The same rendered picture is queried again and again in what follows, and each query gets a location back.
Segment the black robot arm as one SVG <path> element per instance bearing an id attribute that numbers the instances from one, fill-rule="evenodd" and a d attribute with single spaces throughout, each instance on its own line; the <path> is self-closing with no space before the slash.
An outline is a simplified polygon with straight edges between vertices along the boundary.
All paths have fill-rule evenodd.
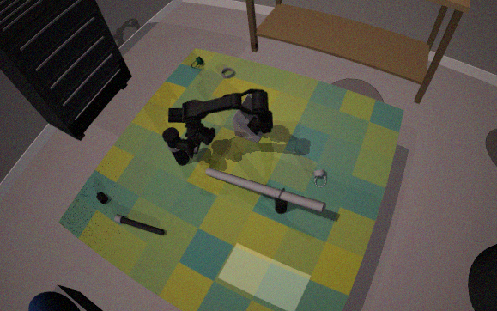
<path id="1" fill-rule="evenodd" d="M 252 94 L 252 109 L 249 110 L 241 104 L 241 96 Z M 265 134 L 273 128 L 273 114 L 269 111 L 268 92 L 258 89 L 247 89 L 242 93 L 231 93 L 230 95 L 209 101 L 191 100 L 182 103 L 182 108 L 168 108 L 168 122 L 186 123 L 189 125 L 201 124 L 208 114 L 218 113 L 226 110 L 241 110 L 247 114 L 255 114 L 247 125 L 257 135 L 260 131 Z M 257 134 L 256 134 L 257 133 Z M 197 130 L 195 140 L 209 145 L 215 137 L 213 127 Z"/>

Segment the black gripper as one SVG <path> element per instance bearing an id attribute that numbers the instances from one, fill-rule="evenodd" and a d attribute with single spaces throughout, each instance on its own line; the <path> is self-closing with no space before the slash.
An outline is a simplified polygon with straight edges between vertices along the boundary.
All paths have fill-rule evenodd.
<path id="1" fill-rule="evenodd" d="M 199 128 L 201 130 L 202 126 L 203 126 L 203 124 L 199 124 L 199 125 L 189 125 L 189 124 L 187 124 L 187 125 L 185 125 L 185 128 L 186 128 L 185 137 L 188 137 L 188 138 L 187 139 L 183 139 L 182 138 L 180 141 L 178 141 L 176 143 L 176 148 L 177 149 L 182 149 L 182 150 L 186 151 L 190 158 L 193 158 L 194 149 L 197 146 L 198 146 L 197 153 L 199 151 L 199 148 L 200 148 L 200 145 L 201 145 L 202 141 L 200 141 L 200 140 L 196 141 L 195 140 L 195 136 L 196 136 L 197 130 Z M 195 145 L 195 144 L 197 144 L 197 145 Z"/>

